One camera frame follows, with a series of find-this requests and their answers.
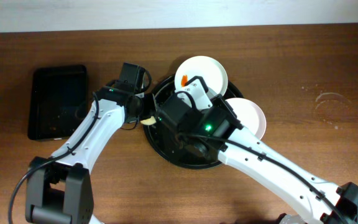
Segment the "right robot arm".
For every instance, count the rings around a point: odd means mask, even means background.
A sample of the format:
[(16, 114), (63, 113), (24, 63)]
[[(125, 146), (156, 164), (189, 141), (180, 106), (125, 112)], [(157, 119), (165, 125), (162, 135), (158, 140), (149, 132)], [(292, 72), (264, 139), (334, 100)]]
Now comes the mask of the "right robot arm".
[(269, 189), (291, 206), (279, 223), (358, 223), (358, 185), (338, 186), (296, 165), (243, 126), (221, 95), (205, 109), (183, 91), (173, 94), (156, 112), (181, 146), (194, 154), (233, 167)]

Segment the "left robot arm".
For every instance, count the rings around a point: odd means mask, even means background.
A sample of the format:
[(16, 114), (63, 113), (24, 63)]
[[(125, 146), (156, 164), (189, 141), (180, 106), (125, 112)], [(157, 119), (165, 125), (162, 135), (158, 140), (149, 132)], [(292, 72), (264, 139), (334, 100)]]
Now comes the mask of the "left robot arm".
[(91, 108), (68, 140), (48, 158), (35, 157), (21, 179), (26, 183), (29, 223), (99, 223), (94, 214), (91, 171), (113, 134), (138, 123), (152, 77), (124, 63), (117, 80), (93, 92)]

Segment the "pinkish white plate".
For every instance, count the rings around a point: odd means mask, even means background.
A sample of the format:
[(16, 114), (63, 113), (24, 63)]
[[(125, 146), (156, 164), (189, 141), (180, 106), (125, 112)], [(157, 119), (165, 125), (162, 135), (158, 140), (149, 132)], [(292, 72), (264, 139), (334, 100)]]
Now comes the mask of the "pinkish white plate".
[(241, 124), (247, 127), (258, 139), (262, 139), (267, 127), (267, 120), (262, 109), (253, 101), (245, 98), (230, 98), (226, 101)]

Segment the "yellow sponge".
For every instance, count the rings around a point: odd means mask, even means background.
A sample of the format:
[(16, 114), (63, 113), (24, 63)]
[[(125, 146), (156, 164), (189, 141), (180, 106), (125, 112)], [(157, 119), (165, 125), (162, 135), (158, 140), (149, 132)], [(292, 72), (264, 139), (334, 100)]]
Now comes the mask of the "yellow sponge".
[(155, 124), (156, 120), (153, 116), (151, 116), (150, 118), (141, 120), (140, 123), (143, 125), (146, 125), (146, 126), (150, 126), (150, 125)]

